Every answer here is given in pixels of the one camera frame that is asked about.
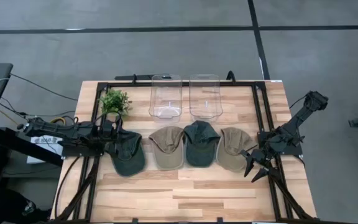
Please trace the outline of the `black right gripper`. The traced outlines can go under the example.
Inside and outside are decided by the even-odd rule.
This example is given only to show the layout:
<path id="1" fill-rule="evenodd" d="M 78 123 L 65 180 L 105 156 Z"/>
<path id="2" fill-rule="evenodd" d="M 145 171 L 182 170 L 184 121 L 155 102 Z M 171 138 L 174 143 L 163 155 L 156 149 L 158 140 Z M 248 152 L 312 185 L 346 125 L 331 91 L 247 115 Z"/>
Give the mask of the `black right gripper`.
<path id="1" fill-rule="evenodd" d="M 273 167 L 271 160 L 274 157 L 274 150 L 268 144 L 263 145 L 261 148 L 256 148 L 254 146 L 250 149 L 242 149 L 241 155 L 246 158 L 244 177 L 248 176 L 254 167 L 255 162 L 267 169 L 271 169 Z M 255 181 L 267 176 L 269 174 L 269 170 L 267 169 L 259 169 L 258 173 L 256 173 L 251 182 L 254 183 Z"/>

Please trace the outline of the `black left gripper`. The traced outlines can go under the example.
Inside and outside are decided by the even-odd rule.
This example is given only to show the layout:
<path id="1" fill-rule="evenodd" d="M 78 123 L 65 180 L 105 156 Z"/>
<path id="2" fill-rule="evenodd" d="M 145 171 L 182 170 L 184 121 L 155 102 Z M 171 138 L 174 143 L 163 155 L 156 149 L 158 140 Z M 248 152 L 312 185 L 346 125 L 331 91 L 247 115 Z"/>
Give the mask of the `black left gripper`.
<path id="1" fill-rule="evenodd" d="M 122 126 L 122 116 L 117 114 L 115 121 L 105 119 L 99 126 L 99 141 L 110 156 L 116 156 L 117 127 Z"/>

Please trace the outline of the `dark green cap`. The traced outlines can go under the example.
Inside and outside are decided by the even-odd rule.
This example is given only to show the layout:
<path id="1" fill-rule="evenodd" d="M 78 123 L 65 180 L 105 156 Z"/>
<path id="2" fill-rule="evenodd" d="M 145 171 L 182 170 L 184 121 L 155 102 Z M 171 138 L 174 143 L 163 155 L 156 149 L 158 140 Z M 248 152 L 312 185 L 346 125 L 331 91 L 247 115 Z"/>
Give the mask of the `dark green cap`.
<path id="1" fill-rule="evenodd" d="M 116 156 L 110 156 L 116 172 L 123 177 L 130 177 L 142 172 L 146 158 L 142 148 L 142 135 L 121 129 L 117 132 Z"/>
<path id="2" fill-rule="evenodd" d="M 193 167 L 209 167 L 215 159 L 220 135 L 205 121 L 184 128 L 186 161 Z"/>

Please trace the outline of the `khaki cap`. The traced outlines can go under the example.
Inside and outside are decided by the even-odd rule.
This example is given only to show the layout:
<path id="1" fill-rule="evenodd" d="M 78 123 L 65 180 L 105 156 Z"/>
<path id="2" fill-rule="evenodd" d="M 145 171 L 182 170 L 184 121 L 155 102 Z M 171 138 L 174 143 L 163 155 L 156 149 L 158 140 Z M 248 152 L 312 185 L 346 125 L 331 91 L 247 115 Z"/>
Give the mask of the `khaki cap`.
<path id="1" fill-rule="evenodd" d="M 176 170 L 183 166 L 183 129 L 166 126 L 149 136 L 155 162 L 160 170 Z"/>
<path id="2" fill-rule="evenodd" d="M 239 172 L 247 162 L 242 150 L 253 149 L 257 143 L 245 131 L 238 128 L 224 128 L 216 150 L 216 162 L 226 170 Z"/>

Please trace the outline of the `small green potted plant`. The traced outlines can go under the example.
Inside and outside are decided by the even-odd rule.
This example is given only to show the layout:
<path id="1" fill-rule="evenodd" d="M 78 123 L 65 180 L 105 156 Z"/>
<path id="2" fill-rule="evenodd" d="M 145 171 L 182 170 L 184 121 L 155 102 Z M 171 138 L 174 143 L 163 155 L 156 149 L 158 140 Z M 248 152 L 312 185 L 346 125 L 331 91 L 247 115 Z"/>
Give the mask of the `small green potted plant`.
<path id="1" fill-rule="evenodd" d="M 129 100 L 127 92 L 122 90 L 109 89 L 99 98 L 102 114 L 116 113 L 125 115 L 132 109 L 132 101 Z"/>

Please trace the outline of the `clear plastic bin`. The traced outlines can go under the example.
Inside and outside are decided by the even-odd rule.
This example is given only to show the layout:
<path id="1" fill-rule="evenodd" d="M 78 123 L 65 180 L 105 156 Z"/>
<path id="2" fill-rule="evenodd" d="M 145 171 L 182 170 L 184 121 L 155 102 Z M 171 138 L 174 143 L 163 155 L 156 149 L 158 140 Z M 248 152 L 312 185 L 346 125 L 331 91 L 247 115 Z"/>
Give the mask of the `clear plastic bin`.
<path id="1" fill-rule="evenodd" d="M 182 114 L 182 77 L 158 74 L 152 77 L 149 115 L 157 123 L 177 123 Z"/>
<path id="2" fill-rule="evenodd" d="M 223 113 L 217 75 L 197 74 L 189 79 L 190 114 L 194 121 L 215 122 Z"/>

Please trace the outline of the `white printed box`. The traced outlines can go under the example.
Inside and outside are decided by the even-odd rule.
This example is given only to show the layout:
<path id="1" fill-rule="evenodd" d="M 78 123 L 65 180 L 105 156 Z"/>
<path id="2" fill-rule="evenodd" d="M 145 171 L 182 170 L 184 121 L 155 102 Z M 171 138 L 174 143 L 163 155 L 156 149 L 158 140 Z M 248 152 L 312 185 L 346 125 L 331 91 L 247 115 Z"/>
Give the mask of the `white printed box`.
<path id="1" fill-rule="evenodd" d="M 59 144 L 62 138 L 51 135 L 43 135 L 39 137 L 31 137 L 30 142 L 36 147 L 31 149 L 30 155 L 27 156 L 26 163 L 40 164 L 51 162 L 52 159 L 62 160 L 63 146 Z"/>

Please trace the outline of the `black metal beam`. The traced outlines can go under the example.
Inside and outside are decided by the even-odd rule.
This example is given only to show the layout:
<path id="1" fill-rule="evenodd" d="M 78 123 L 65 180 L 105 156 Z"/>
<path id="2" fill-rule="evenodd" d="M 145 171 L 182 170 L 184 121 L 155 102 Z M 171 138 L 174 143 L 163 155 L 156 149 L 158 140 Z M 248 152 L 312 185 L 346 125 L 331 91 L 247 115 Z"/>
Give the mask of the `black metal beam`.
<path id="1" fill-rule="evenodd" d="M 0 146 L 17 151 L 25 155 L 30 155 L 31 149 L 34 149 L 36 145 L 30 141 L 22 139 L 16 136 L 16 132 L 9 128 L 0 128 Z M 59 159 L 52 159 L 50 164 L 61 167 L 63 161 Z"/>

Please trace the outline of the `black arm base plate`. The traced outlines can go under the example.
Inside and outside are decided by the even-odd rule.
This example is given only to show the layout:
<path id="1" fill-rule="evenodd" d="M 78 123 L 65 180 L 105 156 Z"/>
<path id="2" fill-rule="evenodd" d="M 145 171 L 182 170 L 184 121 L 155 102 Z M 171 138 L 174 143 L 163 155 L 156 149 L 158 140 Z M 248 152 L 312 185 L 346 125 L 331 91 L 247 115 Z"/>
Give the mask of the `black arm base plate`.
<path id="1" fill-rule="evenodd" d="M 290 134 L 262 131 L 257 134 L 257 140 L 260 148 L 272 154 L 299 156 L 303 153 L 298 138 Z"/>
<path id="2" fill-rule="evenodd" d="M 104 147 L 99 143 L 83 143 L 73 141 L 59 141 L 63 147 L 63 157 L 94 157 L 104 154 Z"/>

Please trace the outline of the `black aluminium table frame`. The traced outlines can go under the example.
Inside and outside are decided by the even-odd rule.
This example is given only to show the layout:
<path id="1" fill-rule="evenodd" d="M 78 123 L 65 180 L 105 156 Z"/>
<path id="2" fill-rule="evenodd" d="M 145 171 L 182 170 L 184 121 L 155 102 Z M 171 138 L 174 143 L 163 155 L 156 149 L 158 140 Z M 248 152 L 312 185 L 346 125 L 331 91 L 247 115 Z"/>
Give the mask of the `black aluminium table frame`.
<path id="1" fill-rule="evenodd" d="M 115 81 L 114 86 L 128 93 L 132 108 L 124 119 L 124 129 L 142 135 L 147 158 L 145 169 L 132 177 L 121 177 L 108 155 L 99 161 L 93 197 L 81 201 L 79 218 L 92 206 L 91 222 L 225 222 L 272 221 L 275 219 L 269 180 L 253 181 L 251 175 L 231 172 L 218 164 L 196 168 L 185 164 L 177 170 L 160 170 L 154 159 L 149 136 L 162 127 L 149 115 L 151 85 Z M 271 125 L 279 126 L 290 117 L 283 83 L 264 81 L 259 103 L 269 102 L 271 122 L 264 111 L 256 113 L 254 91 L 250 86 L 222 82 L 223 113 L 213 121 L 215 130 L 235 127 L 256 136 Z"/>

